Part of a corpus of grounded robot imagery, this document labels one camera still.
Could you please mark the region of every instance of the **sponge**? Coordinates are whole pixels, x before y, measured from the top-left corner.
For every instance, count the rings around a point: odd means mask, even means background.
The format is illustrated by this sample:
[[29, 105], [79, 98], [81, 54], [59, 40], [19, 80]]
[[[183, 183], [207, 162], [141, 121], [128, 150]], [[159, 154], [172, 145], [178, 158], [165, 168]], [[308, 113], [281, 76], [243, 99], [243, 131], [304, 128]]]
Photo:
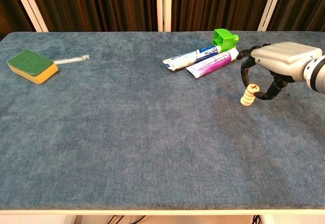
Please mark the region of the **sponge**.
[[57, 65], [50, 59], [31, 50], [24, 50], [8, 61], [10, 69], [36, 83], [41, 84], [58, 71]]

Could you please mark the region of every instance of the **green toy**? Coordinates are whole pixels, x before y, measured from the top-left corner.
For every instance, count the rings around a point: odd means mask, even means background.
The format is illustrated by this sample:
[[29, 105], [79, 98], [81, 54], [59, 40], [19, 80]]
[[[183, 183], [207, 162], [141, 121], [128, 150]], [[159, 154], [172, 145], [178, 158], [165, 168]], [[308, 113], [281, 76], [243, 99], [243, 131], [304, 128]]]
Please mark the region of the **green toy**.
[[219, 45], [221, 47], [220, 53], [235, 48], [238, 41], [238, 35], [233, 35], [227, 29], [218, 28], [214, 30], [212, 45]]

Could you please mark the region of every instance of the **black cable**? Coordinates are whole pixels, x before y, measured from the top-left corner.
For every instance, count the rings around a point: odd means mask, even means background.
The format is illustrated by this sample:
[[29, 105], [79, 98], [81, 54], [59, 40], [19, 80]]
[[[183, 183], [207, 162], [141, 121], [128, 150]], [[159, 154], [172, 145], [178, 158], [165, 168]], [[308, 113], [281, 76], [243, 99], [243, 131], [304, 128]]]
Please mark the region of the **black cable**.
[[259, 215], [253, 216], [252, 224], [261, 224], [261, 218]]
[[115, 223], [115, 224], [118, 224], [119, 222], [120, 222], [120, 220], [122, 220], [123, 219], [123, 217], [124, 217], [124, 215], [117, 221], [117, 223]]
[[142, 216], [139, 220], [136, 220], [135, 222], [132, 222], [132, 223], [130, 223], [130, 224], [137, 224], [137, 223], [138, 223], [139, 221], [141, 221], [144, 217], [145, 217], [145, 215]]
[[112, 219], [114, 218], [114, 217], [116, 217], [116, 215], [113, 215], [112, 216], [112, 218], [108, 221], [108, 223], [107, 224], [110, 224], [111, 223], [111, 221], [112, 221]]

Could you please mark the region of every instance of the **curtain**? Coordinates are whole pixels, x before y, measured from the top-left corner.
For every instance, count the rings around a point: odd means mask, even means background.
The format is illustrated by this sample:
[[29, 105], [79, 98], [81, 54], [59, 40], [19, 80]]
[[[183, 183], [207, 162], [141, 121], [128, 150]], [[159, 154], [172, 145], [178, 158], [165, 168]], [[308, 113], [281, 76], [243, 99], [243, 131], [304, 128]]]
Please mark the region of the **curtain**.
[[156, 0], [35, 0], [49, 31], [157, 31]]
[[0, 0], [0, 40], [14, 31], [35, 31], [20, 0]]
[[257, 30], [267, 0], [172, 0], [172, 31]]
[[325, 0], [278, 0], [268, 30], [325, 31]]

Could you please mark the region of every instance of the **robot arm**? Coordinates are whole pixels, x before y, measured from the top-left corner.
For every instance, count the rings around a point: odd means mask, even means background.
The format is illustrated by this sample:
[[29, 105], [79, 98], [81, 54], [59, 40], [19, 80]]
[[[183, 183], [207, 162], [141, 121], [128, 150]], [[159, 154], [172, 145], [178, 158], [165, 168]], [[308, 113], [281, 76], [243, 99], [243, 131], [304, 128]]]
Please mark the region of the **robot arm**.
[[248, 57], [241, 65], [241, 77], [246, 87], [249, 84], [248, 71], [251, 67], [259, 65], [270, 71], [274, 78], [273, 83], [267, 92], [256, 92], [254, 95], [261, 100], [271, 100], [288, 83], [304, 80], [310, 88], [325, 93], [325, 56], [321, 55], [322, 51], [319, 48], [282, 42], [253, 46], [241, 51], [237, 59]]

